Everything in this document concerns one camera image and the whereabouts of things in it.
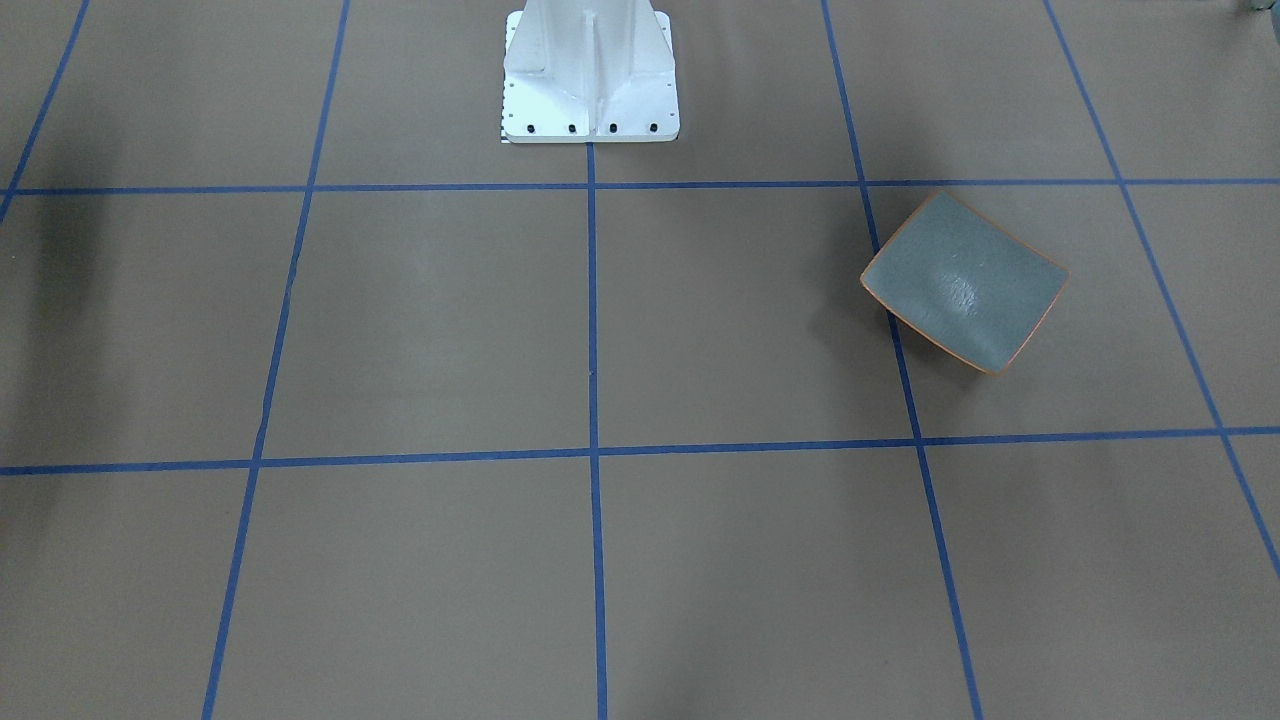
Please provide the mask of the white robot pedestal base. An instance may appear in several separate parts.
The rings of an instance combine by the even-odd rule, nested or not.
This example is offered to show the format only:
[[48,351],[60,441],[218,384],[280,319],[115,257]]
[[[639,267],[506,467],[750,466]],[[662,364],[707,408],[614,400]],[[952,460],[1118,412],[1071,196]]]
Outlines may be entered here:
[[527,1],[506,17],[500,140],[664,143],[681,131],[671,18],[649,1]]

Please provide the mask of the grey square plate orange rim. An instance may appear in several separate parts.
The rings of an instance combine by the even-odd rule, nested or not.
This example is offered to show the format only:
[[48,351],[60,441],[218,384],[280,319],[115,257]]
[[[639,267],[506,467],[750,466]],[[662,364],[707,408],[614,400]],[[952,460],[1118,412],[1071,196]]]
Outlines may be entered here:
[[931,193],[860,275],[892,316],[960,363],[1002,375],[1042,327],[1070,270],[972,205]]

